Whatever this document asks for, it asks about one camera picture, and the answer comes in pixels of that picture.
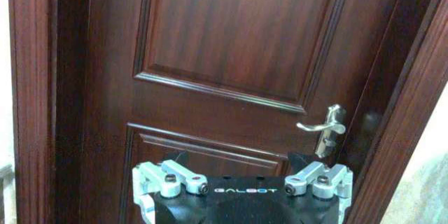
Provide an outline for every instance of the door handle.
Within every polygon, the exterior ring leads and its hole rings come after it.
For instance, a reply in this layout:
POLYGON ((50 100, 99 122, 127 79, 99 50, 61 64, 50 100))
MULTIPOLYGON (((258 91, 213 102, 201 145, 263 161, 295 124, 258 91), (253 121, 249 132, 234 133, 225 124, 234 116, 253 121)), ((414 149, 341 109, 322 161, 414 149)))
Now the door handle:
POLYGON ((298 128, 305 131, 322 131, 319 141, 315 148, 318 157, 325 158, 330 156, 337 147, 337 137, 346 133, 346 126, 342 124, 346 117, 346 110, 339 104, 329 107, 327 119, 325 124, 307 125, 298 123, 298 128))
POLYGON ((338 134, 346 133, 346 126, 341 124, 339 122, 331 122, 331 123, 319 124, 319 125, 307 125, 307 124, 298 123, 298 127, 303 129, 305 131, 333 130, 338 134))

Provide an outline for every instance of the wooden door frame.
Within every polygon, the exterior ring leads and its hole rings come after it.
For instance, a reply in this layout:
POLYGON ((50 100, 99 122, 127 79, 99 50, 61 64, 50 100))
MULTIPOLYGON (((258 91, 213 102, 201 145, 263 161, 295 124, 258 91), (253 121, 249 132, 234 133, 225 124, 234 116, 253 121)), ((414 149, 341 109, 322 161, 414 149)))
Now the wooden door frame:
MULTIPOLYGON (((349 223, 381 221, 448 79, 448 0, 414 16, 413 1, 398 0, 341 149, 359 165, 349 223)), ((19 223, 77 223, 89 0, 10 0, 10 14, 19 223)))

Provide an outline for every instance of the white wall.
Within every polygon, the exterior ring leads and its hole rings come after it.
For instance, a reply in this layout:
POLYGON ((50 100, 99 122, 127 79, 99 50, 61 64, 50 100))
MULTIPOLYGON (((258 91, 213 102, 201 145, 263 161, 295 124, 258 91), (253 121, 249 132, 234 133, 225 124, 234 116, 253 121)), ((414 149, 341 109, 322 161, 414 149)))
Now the white wall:
MULTIPOLYGON (((15 165, 13 133, 10 11, 9 0, 0 0, 0 162, 15 165)), ((5 180, 5 201, 6 224, 14 224, 17 223, 14 176, 9 176, 5 180)))
POLYGON ((448 86, 413 154, 382 224, 448 223, 447 114, 448 86))

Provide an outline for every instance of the wooden door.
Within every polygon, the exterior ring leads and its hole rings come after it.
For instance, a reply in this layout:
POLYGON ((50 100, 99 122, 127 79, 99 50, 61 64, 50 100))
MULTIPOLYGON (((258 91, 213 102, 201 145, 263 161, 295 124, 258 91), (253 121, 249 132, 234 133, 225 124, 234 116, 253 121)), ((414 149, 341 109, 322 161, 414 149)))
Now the wooden door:
POLYGON ((397 0, 91 0, 82 223, 141 223, 131 168, 283 175, 350 125, 397 0))

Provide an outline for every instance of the screw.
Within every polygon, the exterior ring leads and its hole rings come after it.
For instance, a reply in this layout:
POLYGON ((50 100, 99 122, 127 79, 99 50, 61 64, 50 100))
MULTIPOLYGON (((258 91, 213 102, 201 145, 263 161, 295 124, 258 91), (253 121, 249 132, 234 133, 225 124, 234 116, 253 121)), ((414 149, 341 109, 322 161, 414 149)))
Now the screw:
POLYGON ((290 184, 286 185, 286 193, 287 193, 287 195, 290 195, 290 196, 294 196, 295 193, 297 193, 297 189, 295 189, 290 184))
POLYGON ((167 174, 166 176, 166 182, 177 182, 177 175, 175 174, 167 174))
POLYGON ((325 175, 321 175, 318 177, 318 182, 322 183, 322 184, 329 184, 329 177, 325 176, 325 175))
POLYGON ((201 193, 202 195, 209 194, 209 184, 207 184, 207 183, 203 183, 203 184, 202 184, 202 188, 199 189, 199 193, 201 193))

